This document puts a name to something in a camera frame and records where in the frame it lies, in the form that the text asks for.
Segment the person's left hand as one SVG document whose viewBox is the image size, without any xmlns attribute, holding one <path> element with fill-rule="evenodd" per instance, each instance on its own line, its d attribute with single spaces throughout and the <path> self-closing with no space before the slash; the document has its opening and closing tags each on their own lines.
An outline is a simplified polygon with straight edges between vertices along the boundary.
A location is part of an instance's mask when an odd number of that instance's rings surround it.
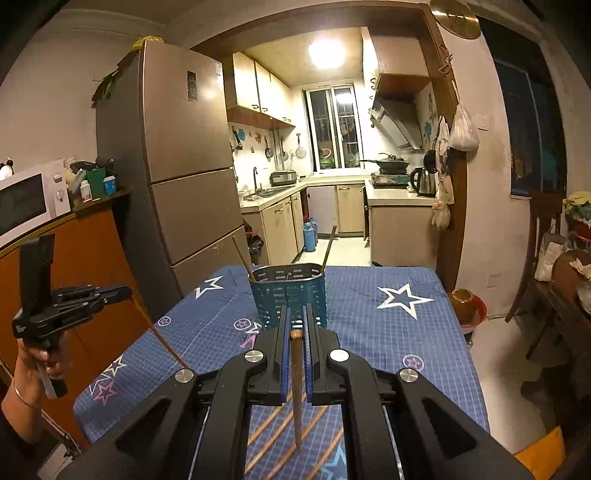
<svg viewBox="0 0 591 480">
<path fill-rule="evenodd" d="M 18 339 L 18 355 L 14 376 L 27 380 L 40 379 L 38 367 L 53 380 L 64 380 L 70 365 L 68 353 L 68 334 L 62 332 L 49 349 L 40 344 Z"/>
</svg>

